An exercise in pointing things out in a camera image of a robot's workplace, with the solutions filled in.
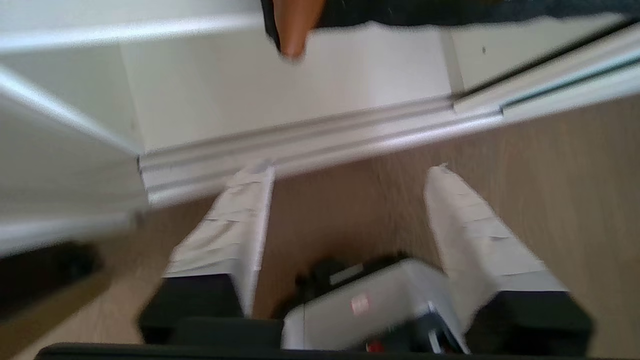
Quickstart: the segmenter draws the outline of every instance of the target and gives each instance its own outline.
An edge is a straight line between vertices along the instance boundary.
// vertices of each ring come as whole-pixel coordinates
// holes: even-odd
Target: sliding closet door
[[[459,113],[481,109],[504,109],[510,104],[549,94],[589,78],[604,76],[608,72],[632,65],[638,59],[640,59],[640,24],[634,24],[464,96],[454,102],[454,109]],[[605,82],[591,82],[588,95],[592,102],[612,96],[611,89],[604,84]],[[573,88],[565,89],[565,97],[569,96],[571,89]],[[549,97],[545,105],[551,106],[550,100]],[[543,103],[538,105],[540,114],[545,113]]]

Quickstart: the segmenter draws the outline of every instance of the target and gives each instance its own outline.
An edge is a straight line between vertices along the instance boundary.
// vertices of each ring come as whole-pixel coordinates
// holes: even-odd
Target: wooden floor
[[[438,266],[422,188],[443,162],[494,207],[595,319],[590,354],[640,357],[640,97],[277,182],[255,312],[335,256],[405,250]],[[58,341],[134,343],[134,319],[172,247],[212,199],[158,211],[104,244],[111,287],[20,359]]]

